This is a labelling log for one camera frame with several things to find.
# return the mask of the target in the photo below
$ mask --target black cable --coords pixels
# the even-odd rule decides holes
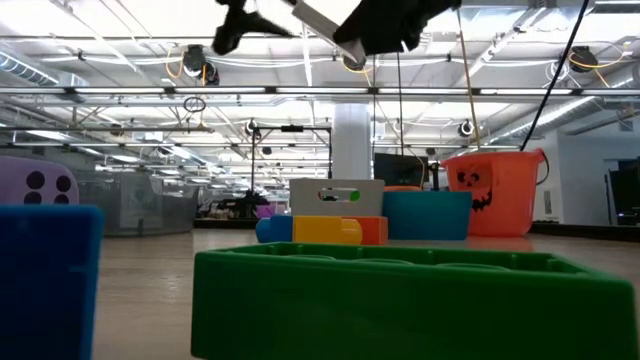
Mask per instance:
[[[547,159],[547,154],[545,154],[544,152],[542,153],[542,157],[544,158],[544,162],[547,164],[547,174],[544,176],[544,179],[538,181],[536,183],[536,186],[538,185],[542,185],[542,183],[544,183],[545,181],[547,181],[547,179],[549,178],[549,173],[551,172],[551,166],[549,166],[549,159]]]
[[[400,53],[396,53],[398,61],[398,95],[400,96],[400,154],[404,156],[404,128],[402,126],[402,75],[400,74]]]
[[[542,110],[544,110],[545,105],[547,105],[547,101],[549,100],[549,96],[551,96],[551,91],[556,86],[556,82],[562,73],[562,68],[564,67],[564,63],[567,61],[569,57],[569,52],[571,51],[571,45],[573,45],[573,40],[576,38],[578,34],[578,29],[580,28],[580,24],[582,23],[582,19],[584,18],[584,14],[587,12],[587,7],[589,6],[589,0],[584,0],[582,3],[582,8],[580,9],[580,13],[578,14],[578,19],[576,20],[576,24],[573,26],[573,31],[571,31],[571,36],[569,37],[569,41],[567,42],[567,46],[564,49],[564,53],[562,54],[562,58],[560,59],[558,69],[556,69],[556,74],[551,79],[551,84],[547,88],[547,92],[544,94],[542,98],[542,103],[540,103],[540,107],[538,108],[538,112],[536,113],[536,117],[533,119],[531,123],[531,127],[529,128],[529,133],[527,133],[527,137],[525,137],[522,146],[520,146],[520,151],[524,151],[527,147],[527,143],[531,140],[531,136],[536,129],[536,125],[538,125],[538,120],[540,120],[540,116],[542,116]]]
[[[376,155],[376,107],[378,107],[376,102],[376,95],[378,93],[378,89],[376,88],[376,57],[377,55],[373,55],[373,144],[371,144],[372,159],[375,159]]]

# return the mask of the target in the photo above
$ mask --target purple object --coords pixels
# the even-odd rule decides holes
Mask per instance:
[[[258,205],[256,206],[256,216],[258,219],[270,218],[276,213],[275,205]]]
[[[78,184],[66,167],[40,160],[0,156],[0,205],[74,205]]]

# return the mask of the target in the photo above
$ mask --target black equipment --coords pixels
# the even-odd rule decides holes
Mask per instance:
[[[639,169],[610,171],[609,178],[618,225],[636,225],[640,222]]]
[[[574,46],[571,48],[571,51],[573,52],[571,54],[572,61],[569,63],[571,70],[577,73],[588,73],[594,69],[592,67],[585,67],[576,63],[588,66],[598,66],[598,59],[591,50],[589,50],[588,46]]]
[[[227,216],[232,219],[256,219],[258,205],[269,205],[269,201],[260,194],[247,190],[244,197],[220,201],[216,210],[228,210]]]
[[[333,35],[340,44],[359,39],[367,55],[409,51],[427,22],[461,0],[362,0]]]
[[[207,61],[202,45],[189,45],[182,58],[182,63],[190,72],[198,73],[195,76],[196,79],[202,80],[202,77],[205,76],[206,86],[220,85],[218,69]]]
[[[265,33],[293,37],[287,30],[263,18],[257,12],[247,14],[243,8],[246,0],[216,0],[220,5],[228,5],[229,11],[224,24],[216,29],[213,51],[226,55],[240,44],[242,36],[249,32]]]
[[[249,32],[293,37],[257,12],[247,14],[243,10],[246,0],[216,1],[229,6],[213,41],[213,51],[219,55],[235,50]],[[294,7],[298,4],[297,0],[284,1]],[[403,44],[411,51],[420,44],[420,34],[429,20],[448,9],[459,8],[461,3],[462,0],[362,0],[331,37],[336,44],[359,40],[366,55],[404,52]],[[329,37],[329,33],[320,35]]]
[[[373,177],[377,180],[384,180],[386,186],[417,186],[420,183],[424,171],[424,181],[429,181],[429,159],[420,158],[422,163],[415,156],[402,156],[376,153],[373,165]]]

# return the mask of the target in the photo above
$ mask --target teal plastic container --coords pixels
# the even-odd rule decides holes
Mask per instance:
[[[390,240],[464,240],[471,218],[469,192],[385,192]]]
[[[633,287],[549,254],[279,243],[195,258],[203,359],[637,360]]]

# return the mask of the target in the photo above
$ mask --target ceiling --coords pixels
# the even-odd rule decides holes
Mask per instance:
[[[202,44],[208,48],[216,27],[222,24],[226,14],[226,7],[219,6],[213,0],[75,0],[68,1],[73,9],[72,14],[66,13],[53,2],[55,0],[0,1],[0,50],[5,49],[21,56],[21,59],[28,60],[43,72],[73,73],[84,79],[89,86],[97,87],[200,86],[197,80],[184,71],[177,78],[170,76],[165,61],[169,59],[171,71],[177,74],[180,68],[179,56],[186,46]],[[308,0],[307,3],[339,24],[357,6],[359,0]],[[461,10],[466,52],[469,64],[474,69],[472,86],[535,89],[546,86],[553,74],[553,62],[564,50],[581,2],[560,1],[561,5],[571,6],[545,13],[542,20],[527,27],[523,33],[511,30],[522,19],[523,14],[531,14],[531,11],[526,13],[527,1],[509,2],[510,5],[506,7],[497,6],[500,3],[498,0],[496,6],[487,6],[487,3],[489,2],[463,1]],[[601,74],[607,79],[611,74],[637,61],[640,56],[640,29],[636,25],[640,18],[637,9],[640,4],[624,7],[624,11],[621,11],[607,8],[604,1],[596,3],[595,9],[584,18],[575,45],[589,46],[601,64],[614,63],[601,70]],[[236,51],[225,57],[211,53],[210,60],[220,74],[221,86],[398,87],[401,84],[405,89],[466,86],[459,26],[454,12],[443,13],[431,20],[424,30],[421,45],[409,53],[400,54],[399,59],[396,54],[379,56],[374,69],[373,58],[370,57],[365,74],[348,71],[334,47],[316,37],[313,32],[309,31],[303,36],[302,23],[291,15],[291,7],[285,2],[247,1],[247,11],[256,9],[265,18],[287,28],[296,37],[283,39],[250,34],[241,41]],[[483,54],[484,60],[478,60]],[[0,72],[0,86],[33,84]],[[602,88],[604,85],[594,72],[580,74],[571,71],[556,86],[577,87]],[[97,95],[88,98],[109,99]],[[158,96],[123,98],[142,104],[149,101],[146,101],[147,106],[130,107],[98,107],[96,103],[92,106],[92,101],[88,101],[81,106],[76,104],[76,119],[87,117],[82,122],[83,126],[110,126],[118,122],[127,126],[149,127],[149,132],[152,132],[153,127],[176,126],[177,118],[185,118],[187,115],[180,106],[174,109],[171,105],[163,105],[164,100]],[[73,107],[56,105],[53,97],[47,98],[54,99],[49,102],[44,101],[43,97],[28,94],[15,99],[23,101],[25,106],[39,107],[56,119],[72,119]],[[237,97],[233,95],[206,99],[209,106],[202,112],[202,123],[215,131],[187,133],[176,130],[165,132],[162,136],[167,141],[178,143],[241,143],[247,141],[244,126],[250,119],[262,126],[330,126],[334,104],[345,101],[340,96],[243,95],[241,106],[238,106],[238,103],[234,103]],[[502,102],[479,100],[475,104],[475,111],[483,133],[499,131],[509,126],[534,111],[540,99],[541,96],[530,96]],[[373,102],[370,99],[366,102],[373,113]],[[384,135],[378,141],[397,141],[392,124],[400,117],[401,106],[405,122],[403,134],[407,142],[468,143],[457,132],[457,126],[471,118],[471,108],[464,97],[429,98],[427,101],[408,99],[402,104],[393,97],[381,99],[376,108],[376,120],[384,123],[386,117],[389,124],[379,128],[377,134],[382,132]],[[190,126],[197,126],[200,121],[198,115],[192,118]],[[399,126],[395,126],[395,130],[399,131]],[[126,141],[136,140],[130,138],[131,134],[125,135],[127,136],[129,138]],[[113,138],[109,133],[100,133],[99,137],[104,141],[125,141]],[[327,158],[326,147],[321,147],[318,135],[310,132],[274,132],[268,139],[274,143],[317,142],[318,147],[274,148],[272,155],[263,156],[265,159]],[[517,143],[520,140],[504,141]],[[188,150],[214,165],[242,165],[229,166],[227,175],[242,173],[249,166],[241,155],[244,150]],[[290,170],[292,176],[298,173],[307,176],[306,172],[309,171],[314,176],[316,173],[319,177],[326,176],[326,170],[322,168]],[[269,172],[265,177],[268,180],[273,180],[274,177],[285,178],[280,175]]]

